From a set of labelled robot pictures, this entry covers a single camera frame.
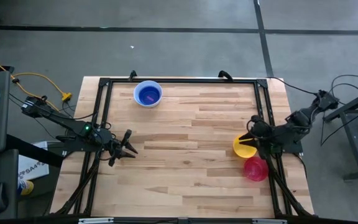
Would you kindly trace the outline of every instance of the yellow bowl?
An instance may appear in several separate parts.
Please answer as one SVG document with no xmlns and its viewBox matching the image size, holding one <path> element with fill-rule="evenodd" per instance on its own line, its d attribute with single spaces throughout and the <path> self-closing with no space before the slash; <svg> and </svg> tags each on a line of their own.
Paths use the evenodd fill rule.
<svg viewBox="0 0 358 224">
<path fill-rule="evenodd" d="M 241 158 L 251 158 L 252 156 L 255 155 L 256 153 L 256 148 L 255 147 L 252 147 L 252 146 L 246 146 L 246 145 L 243 145 L 243 144 L 240 144 L 240 140 L 239 138 L 242 136 L 239 135 L 237 136 L 234 141 L 233 141 L 233 150 L 234 152 L 237 154 L 237 156 L 241 157 Z M 251 139 L 245 139 L 245 140 L 241 140 L 241 142 L 244 142 L 244 141 L 251 141 L 253 140 L 252 138 Z"/>
</svg>

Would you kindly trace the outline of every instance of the yellow cable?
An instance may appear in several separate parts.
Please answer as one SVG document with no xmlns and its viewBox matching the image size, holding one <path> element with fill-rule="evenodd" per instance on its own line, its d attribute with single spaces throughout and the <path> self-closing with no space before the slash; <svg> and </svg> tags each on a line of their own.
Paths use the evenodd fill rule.
<svg viewBox="0 0 358 224">
<path fill-rule="evenodd" d="M 21 76 L 21 75 L 36 75 L 38 77 L 42 77 L 46 80 L 48 80 L 52 85 L 54 85 L 56 87 L 56 89 L 63 95 L 64 92 L 61 91 L 61 89 L 59 89 L 59 87 L 52 81 L 50 80 L 48 77 L 46 77 L 45 75 L 41 75 L 41 74 L 38 74 L 38 73 L 33 73 L 33 72 L 24 72 L 24 73 L 18 73 L 18 74 L 15 74 L 13 75 L 13 77 L 18 77 L 18 76 Z"/>
<path fill-rule="evenodd" d="M 0 69 L 6 71 L 6 69 L 5 69 L 4 67 L 2 67 L 1 65 L 0 65 Z M 37 97 L 37 98 L 41 98 L 41 97 L 39 97 L 39 96 L 37 96 L 37 95 L 35 95 L 35 94 L 32 94 L 32 93 L 28 92 L 27 90 L 25 90 L 25 89 L 23 88 L 23 86 L 20 85 L 20 83 L 16 83 L 16 85 L 18 85 L 19 88 L 20 88 L 24 93 L 26 93 L 27 95 L 29 95 L 29 96 L 34 96 L 34 97 Z M 47 100 L 46 102 L 47 102 L 51 107 L 53 107 L 55 110 L 57 110 L 57 111 L 59 110 L 53 103 L 49 102 L 48 100 Z"/>
</svg>

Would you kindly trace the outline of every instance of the black bracket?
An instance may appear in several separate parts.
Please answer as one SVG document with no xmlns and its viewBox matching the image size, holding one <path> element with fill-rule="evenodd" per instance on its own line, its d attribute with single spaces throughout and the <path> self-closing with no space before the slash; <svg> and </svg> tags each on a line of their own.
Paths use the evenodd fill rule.
<svg viewBox="0 0 358 224">
<path fill-rule="evenodd" d="M 134 77 L 136 77 L 136 76 L 137 76 L 137 74 L 136 74 L 135 70 L 132 70 L 131 74 L 129 75 L 128 81 L 131 82 L 132 79 L 134 79 Z"/>
<path fill-rule="evenodd" d="M 100 78 L 99 79 L 99 87 L 105 86 L 108 82 L 110 82 L 110 78 Z"/>
<path fill-rule="evenodd" d="M 229 82 L 233 82 L 233 81 L 234 81 L 233 78 L 230 76 L 230 74 L 228 74 L 228 73 L 225 72 L 224 70 L 221 70 L 221 71 L 219 72 L 218 78 L 223 78 L 223 77 L 227 78 L 227 80 L 228 80 Z"/>
<path fill-rule="evenodd" d="M 267 88 L 267 80 L 265 78 L 257 78 L 256 82 L 263 88 Z"/>
</svg>

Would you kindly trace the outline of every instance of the desk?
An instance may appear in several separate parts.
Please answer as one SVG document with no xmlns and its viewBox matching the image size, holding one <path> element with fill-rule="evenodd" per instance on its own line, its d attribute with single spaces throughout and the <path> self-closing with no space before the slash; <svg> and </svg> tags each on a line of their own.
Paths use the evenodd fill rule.
<svg viewBox="0 0 358 224">
<path fill-rule="evenodd" d="M 76 117 L 93 112 L 98 82 L 99 77 L 84 77 Z M 119 139 L 132 130 L 129 141 L 139 154 L 116 161 L 114 167 L 101 161 L 92 216 L 273 217 L 268 180 L 243 177 L 244 160 L 232 151 L 233 139 L 246 132 L 246 122 L 257 114 L 252 85 L 163 83 L 163 99 L 155 108 L 133 100 L 135 86 L 114 84 L 108 122 Z M 290 114 L 285 87 L 278 80 L 269 80 L 268 87 L 275 121 L 282 124 Z M 63 161 L 51 212 L 78 185 L 83 157 L 83 152 L 74 152 Z M 284 154 L 283 164 L 289 188 L 313 213 L 301 162 Z M 280 190 L 278 195 L 284 210 Z"/>
</svg>

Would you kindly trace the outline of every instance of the black cable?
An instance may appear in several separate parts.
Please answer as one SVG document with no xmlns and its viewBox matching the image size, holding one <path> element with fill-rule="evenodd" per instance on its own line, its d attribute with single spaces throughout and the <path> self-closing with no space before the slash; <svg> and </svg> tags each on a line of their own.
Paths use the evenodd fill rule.
<svg viewBox="0 0 358 224">
<path fill-rule="evenodd" d="M 306 171 L 306 165 L 305 162 L 303 162 L 303 159 L 297 154 L 297 153 L 293 153 L 294 156 L 296 156 L 299 161 L 301 161 L 302 165 L 303 165 L 303 169 L 305 170 L 305 175 L 306 175 L 306 179 L 308 178 L 308 173 Z"/>
<path fill-rule="evenodd" d="M 16 104 L 18 107 L 22 107 L 21 105 L 19 105 L 18 103 L 16 103 L 14 100 L 12 100 L 12 98 L 9 98 L 14 104 Z M 43 125 L 43 124 L 41 124 L 41 122 L 39 122 L 37 119 L 35 119 L 35 121 L 37 122 L 37 123 L 39 123 L 42 127 L 43 127 L 43 129 L 49 134 L 49 136 L 50 137 L 52 137 L 52 138 L 54 138 L 54 139 L 56 139 L 52 134 L 50 134 L 50 132 L 47 130 L 47 128 Z"/>
<path fill-rule="evenodd" d="M 65 110 L 65 109 L 71 109 L 72 111 L 75 111 L 75 110 L 73 110 L 73 109 L 72 109 L 71 107 L 69 107 L 69 106 L 68 106 L 68 107 L 66 107 L 66 108 L 65 108 L 65 107 L 63 107 L 63 109 L 60 109 L 60 110 L 58 110 L 58 111 L 59 111 L 59 112 L 62 112 L 62 111 L 63 111 L 63 110 Z"/>
<path fill-rule="evenodd" d="M 102 138 L 102 136 L 97 132 L 97 131 L 94 131 L 95 132 L 95 134 L 97 134 L 98 136 L 99 136 L 99 138 L 100 138 L 100 140 L 101 140 L 101 142 L 102 142 L 102 144 L 100 145 L 100 150 L 98 151 L 98 152 L 96 152 L 96 157 L 100 160 L 100 161 L 109 161 L 110 159 L 112 159 L 112 158 L 114 158 L 114 156 L 115 156 L 115 152 L 114 152 L 114 150 L 113 150 L 113 155 L 112 156 L 110 156 L 109 158 L 106 158 L 106 159 L 102 159 L 101 158 L 101 153 L 102 153 L 102 148 L 103 148 L 103 146 L 104 146 L 104 140 L 103 140 L 103 138 Z"/>
<path fill-rule="evenodd" d="M 335 78 L 333 79 L 333 81 L 331 82 L 331 89 L 334 88 L 334 82 L 335 82 L 335 80 L 338 79 L 338 78 L 341 78 L 341 77 L 357 77 L 357 78 L 358 78 L 358 75 L 338 75 L 338 76 L 335 77 Z"/>
<path fill-rule="evenodd" d="M 109 123 L 109 122 L 103 122 L 104 124 L 108 124 L 108 125 L 110 125 L 110 127 L 109 128 L 106 128 L 107 130 L 110 130 L 110 128 L 111 128 L 111 124 Z"/>
<path fill-rule="evenodd" d="M 337 131 L 339 131 L 341 128 L 343 128 L 345 125 L 347 125 L 347 124 L 349 124 L 350 122 L 354 121 L 356 118 L 358 118 L 358 115 L 355 116 L 354 118 L 352 118 L 350 121 L 344 123 L 341 127 L 337 128 L 337 130 L 335 130 L 335 131 L 334 131 L 333 133 L 331 133 L 328 137 L 326 137 L 326 139 L 321 143 L 320 146 L 322 146 L 322 145 L 329 139 L 329 137 L 331 137 L 333 134 L 335 134 Z"/>
<path fill-rule="evenodd" d="M 351 87 L 354 87 L 356 89 L 358 89 L 357 86 L 355 85 L 352 85 L 352 84 L 349 84 L 349 83 L 340 83 L 340 84 L 337 84 L 337 85 L 334 85 L 333 86 L 333 83 L 335 81 L 335 79 L 339 78 L 339 77 L 345 77 L 345 76 L 352 76 L 352 77 L 358 77 L 358 75 L 340 75 L 336 78 L 334 78 L 334 80 L 331 82 L 331 89 L 328 91 L 328 93 L 332 92 L 333 93 L 333 96 L 334 96 L 334 89 L 335 87 L 337 86 L 340 86 L 340 85 L 347 85 L 347 86 L 351 86 Z M 328 137 L 326 137 L 326 139 L 323 141 L 323 136 L 324 136 L 324 118 L 326 116 L 326 112 L 324 112 L 323 114 L 323 124 L 322 124 L 322 127 L 321 127 L 321 135 L 320 135 L 320 146 L 323 146 L 323 144 L 333 135 L 335 134 L 337 131 L 339 131 L 341 128 L 343 128 L 345 125 L 349 124 L 350 122 L 352 122 L 353 120 L 355 120 L 356 118 L 358 118 L 358 115 L 356 117 L 354 117 L 353 119 L 351 119 L 350 121 L 346 122 L 345 124 L 343 124 L 341 127 L 337 128 L 337 130 L 335 130 L 333 133 L 331 133 Z"/>
<path fill-rule="evenodd" d="M 16 103 L 14 100 L 12 100 L 12 98 L 9 98 L 14 104 L 16 104 L 18 107 L 22 108 L 22 106 L 18 103 Z"/>
<path fill-rule="evenodd" d="M 21 101 L 20 99 L 18 99 L 16 96 L 12 95 L 11 93 L 10 93 L 9 95 L 10 95 L 11 97 L 15 98 L 17 101 L 19 101 L 19 102 L 21 102 L 21 103 L 24 104 L 24 102 Z M 43 111 L 45 111 L 45 112 L 51 113 L 50 111 L 47 111 L 47 110 L 45 110 L 45 109 L 43 109 L 43 108 L 41 108 L 41 107 L 39 107 L 39 106 L 37 106 L 37 105 L 31 105 L 31 106 L 34 106 L 34 107 L 36 107 L 36 108 L 38 108 L 38 109 L 40 109 L 40 110 L 43 110 Z M 57 114 L 54 114 L 54 116 L 56 116 L 56 117 L 58 117 L 58 118 L 63 118 L 63 119 L 78 120 L 78 119 L 84 119 L 84 118 L 88 118 L 88 117 L 90 117 L 90 116 L 94 116 L 94 115 L 96 115 L 96 114 L 98 114 L 98 113 L 99 113 L 99 111 L 96 111 L 96 112 L 94 112 L 94 113 L 92 113 L 92 114 L 89 114 L 89 115 L 86 115 L 86 116 L 83 116 L 83 117 L 80 117 L 80 118 L 66 118 L 66 117 L 63 117 L 63 116 L 59 116 L 59 115 L 57 115 Z"/>
<path fill-rule="evenodd" d="M 309 94 L 312 94 L 312 95 L 316 95 L 316 94 L 317 94 L 317 93 L 313 93 L 313 92 L 310 92 L 310 91 L 302 90 L 301 88 L 298 88 L 298 87 L 295 87 L 295 86 L 293 86 L 293 85 L 290 85 L 290 84 L 286 83 L 285 81 L 283 81 L 283 80 L 281 80 L 281 79 L 279 79 L 279 78 L 277 78 L 277 77 L 268 77 L 268 78 L 277 79 L 278 81 L 280 81 L 280 82 L 286 84 L 287 86 L 292 87 L 292 88 L 294 88 L 294 89 L 297 89 L 297 90 L 299 90 L 299 91 L 302 91 L 302 92 L 304 92 L 304 93 L 309 93 Z"/>
<path fill-rule="evenodd" d="M 351 87 L 354 87 L 355 89 L 357 89 L 358 90 L 358 87 L 357 86 L 355 86 L 355 85 L 352 85 L 352 84 L 349 84 L 349 83 L 340 83 L 340 84 L 336 84 L 336 85 L 334 85 L 332 88 L 331 88 L 331 92 L 333 93 L 333 96 L 335 96 L 334 95 L 334 88 L 335 87 L 337 87 L 337 86 L 341 86 L 341 85 L 347 85 L 347 86 L 351 86 Z"/>
<path fill-rule="evenodd" d="M 73 118 L 72 115 L 69 114 L 69 113 L 66 111 L 65 102 L 62 103 L 62 108 L 63 108 L 62 110 L 63 110 L 69 117 Z"/>
<path fill-rule="evenodd" d="M 75 110 L 74 110 L 73 108 L 71 108 L 72 105 L 70 105 L 70 104 L 68 103 L 68 101 L 64 101 L 64 103 L 67 104 L 67 106 L 68 106 L 68 108 L 69 108 L 70 110 L 72 110 L 73 112 L 75 112 Z"/>
<path fill-rule="evenodd" d="M 37 119 L 35 119 L 35 121 L 36 121 L 37 123 L 39 123 L 39 124 L 44 128 L 44 130 L 49 134 L 50 137 L 52 137 L 53 139 L 56 139 L 52 134 L 49 133 L 49 131 L 47 130 L 47 128 L 46 128 L 43 124 L 41 124 L 41 122 L 39 122 Z"/>
</svg>

